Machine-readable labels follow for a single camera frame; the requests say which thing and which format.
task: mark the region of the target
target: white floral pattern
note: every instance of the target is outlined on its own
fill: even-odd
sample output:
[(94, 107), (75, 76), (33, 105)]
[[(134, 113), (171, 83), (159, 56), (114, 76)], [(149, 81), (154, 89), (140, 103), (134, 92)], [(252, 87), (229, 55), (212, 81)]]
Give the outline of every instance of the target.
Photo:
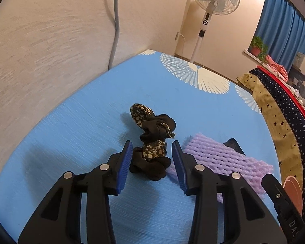
[(214, 94), (224, 94), (229, 91), (229, 80), (212, 71), (164, 53), (160, 55), (160, 61), (177, 78), (201, 91)]
[(253, 96), (245, 91), (242, 87), (235, 85), (235, 89), (236, 92), (238, 93), (238, 95), (245, 101), (246, 104), (248, 104), (248, 106), (254, 110), (255, 112), (261, 114), (261, 110), (258, 107), (256, 101), (254, 100)]
[(146, 51), (141, 52), (140, 55), (153, 55), (155, 53), (156, 53), (155, 50), (147, 49)]

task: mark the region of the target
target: blue table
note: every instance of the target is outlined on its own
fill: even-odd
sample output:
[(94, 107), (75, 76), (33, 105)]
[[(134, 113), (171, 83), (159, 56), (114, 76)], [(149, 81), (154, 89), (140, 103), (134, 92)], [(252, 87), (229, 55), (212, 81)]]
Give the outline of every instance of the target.
[[(89, 172), (121, 151), (128, 139), (134, 147), (142, 145), (142, 130), (129, 112), (134, 103), (174, 118), (176, 139), (182, 145), (198, 132), (222, 143), (235, 138), (247, 156), (273, 165), (280, 180), (269, 130), (251, 95), (200, 69), (178, 58), (146, 51), (79, 89), (49, 113), (23, 139), (0, 174), (0, 222), (7, 232), (18, 239), (63, 172)], [(171, 156), (172, 140), (168, 141)], [(275, 214), (270, 199), (264, 202)], [(194, 197), (185, 196), (168, 177), (153, 182), (129, 173), (125, 189), (110, 197), (110, 205), (118, 244), (188, 241)], [(221, 242), (223, 225), (219, 228)], [(82, 242), (86, 243), (84, 236), (82, 212)]]

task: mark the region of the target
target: windowsill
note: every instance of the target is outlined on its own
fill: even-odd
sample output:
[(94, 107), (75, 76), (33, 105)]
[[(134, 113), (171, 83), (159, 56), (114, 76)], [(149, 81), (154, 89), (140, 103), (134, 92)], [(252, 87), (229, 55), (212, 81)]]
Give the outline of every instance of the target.
[(264, 68), (268, 69), (268, 66), (264, 63), (262, 63), (256, 56), (252, 55), (251, 53), (249, 53), (247, 50), (244, 50), (243, 53), (245, 53), (246, 55), (248, 55), (250, 58), (254, 59), (255, 61), (257, 61), (258, 63), (260, 63)]

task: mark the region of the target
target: silver screw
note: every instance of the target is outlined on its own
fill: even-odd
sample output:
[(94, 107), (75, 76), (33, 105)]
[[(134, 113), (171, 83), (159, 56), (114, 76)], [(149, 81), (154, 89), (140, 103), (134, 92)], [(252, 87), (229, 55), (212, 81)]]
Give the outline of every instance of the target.
[(72, 172), (66, 172), (63, 177), (64, 179), (70, 179), (72, 177)]
[(199, 170), (199, 171), (203, 171), (203, 170), (205, 169), (205, 167), (204, 167), (202, 164), (197, 164), (197, 165), (195, 166), (195, 169), (196, 169), (196, 170)]
[(236, 180), (241, 179), (241, 175), (240, 175), (238, 172), (233, 172), (233, 173), (232, 173), (232, 177), (233, 177), (234, 179), (236, 179)]
[(99, 166), (100, 170), (108, 170), (110, 168), (110, 166), (108, 164), (102, 164), (101, 166)]

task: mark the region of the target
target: fan pole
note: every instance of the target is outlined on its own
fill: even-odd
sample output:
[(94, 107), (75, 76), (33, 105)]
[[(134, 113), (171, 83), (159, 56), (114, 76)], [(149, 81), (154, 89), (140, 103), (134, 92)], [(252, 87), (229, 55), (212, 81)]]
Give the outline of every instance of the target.
[(193, 50), (193, 53), (192, 53), (192, 56), (191, 56), (191, 59), (190, 59), (191, 63), (193, 63), (196, 55), (199, 53), (201, 43), (202, 43), (202, 39), (203, 39), (203, 37), (205, 35), (205, 32), (207, 30), (207, 27), (210, 23), (212, 13), (213, 13), (214, 9), (215, 9), (215, 4), (213, 2), (209, 3), (209, 5), (207, 7), (207, 10), (205, 12), (205, 16), (204, 16), (204, 18), (201, 22), (201, 25), (200, 25), (200, 32), (199, 32), (198, 40), (195, 44), (195, 48)]

